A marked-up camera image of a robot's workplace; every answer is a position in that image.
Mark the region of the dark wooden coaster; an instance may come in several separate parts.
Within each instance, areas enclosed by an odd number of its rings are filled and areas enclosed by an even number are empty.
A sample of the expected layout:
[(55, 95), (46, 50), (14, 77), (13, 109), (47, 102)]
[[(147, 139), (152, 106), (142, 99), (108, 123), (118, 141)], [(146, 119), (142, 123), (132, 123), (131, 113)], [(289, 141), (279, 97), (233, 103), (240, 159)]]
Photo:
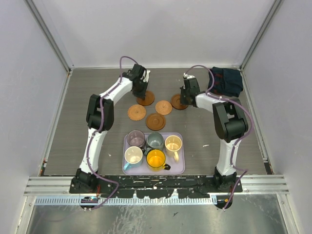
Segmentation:
[(188, 105), (184, 105), (180, 103), (180, 94), (175, 94), (171, 98), (171, 105), (173, 108), (177, 110), (185, 110)]
[(159, 113), (152, 113), (146, 118), (146, 126), (152, 131), (159, 131), (164, 128), (166, 119)]
[(151, 105), (155, 100), (155, 95), (152, 91), (146, 91), (145, 93), (145, 98), (142, 99), (142, 98), (136, 98), (136, 101), (139, 105), (142, 105), (142, 106), (149, 106)]

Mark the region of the woven rattan coaster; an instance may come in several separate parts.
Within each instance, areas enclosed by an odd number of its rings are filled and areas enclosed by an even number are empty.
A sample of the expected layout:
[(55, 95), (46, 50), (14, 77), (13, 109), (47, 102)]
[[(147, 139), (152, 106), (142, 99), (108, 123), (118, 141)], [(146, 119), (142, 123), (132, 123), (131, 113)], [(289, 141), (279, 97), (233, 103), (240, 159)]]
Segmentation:
[(155, 110), (157, 113), (165, 116), (171, 113), (172, 105), (166, 100), (161, 100), (155, 105)]
[(142, 105), (135, 104), (128, 109), (127, 115), (129, 119), (133, 121), (139, 121), (144, 119), (146, 116), (146, 109)]

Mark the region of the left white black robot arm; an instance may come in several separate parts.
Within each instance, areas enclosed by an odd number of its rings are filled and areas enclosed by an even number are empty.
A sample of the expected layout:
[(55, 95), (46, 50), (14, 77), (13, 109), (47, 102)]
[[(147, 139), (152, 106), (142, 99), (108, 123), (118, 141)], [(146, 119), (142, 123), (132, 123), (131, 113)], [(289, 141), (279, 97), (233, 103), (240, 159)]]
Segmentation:
[(106, 91), (89, 98), (86, 122), (88, 139), (83, 160), (72, 179), (71, 187), (93, 193), (98, 187), (98, 160), (104, 138), (114, 124), (114, 105), (127, 93), (145, 98), (150, 70), (134, 64), (123, 72)]

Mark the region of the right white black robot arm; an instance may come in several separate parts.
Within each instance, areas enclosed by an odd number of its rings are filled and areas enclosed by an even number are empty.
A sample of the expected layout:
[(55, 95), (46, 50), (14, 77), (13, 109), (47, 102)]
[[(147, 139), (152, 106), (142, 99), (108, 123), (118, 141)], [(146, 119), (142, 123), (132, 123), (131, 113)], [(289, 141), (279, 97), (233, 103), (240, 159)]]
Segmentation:
[(214, 169), (214, 187), (225, 192), (236, 182), (236, 158), (241, 138), (248, 131), (248, 121), (240, 100), (214, 96), (200, 91), (197, 79), (186, 75), (180, 88), (180, 103), (213, 113), (214, 128), (220, 139), (219, 160)]

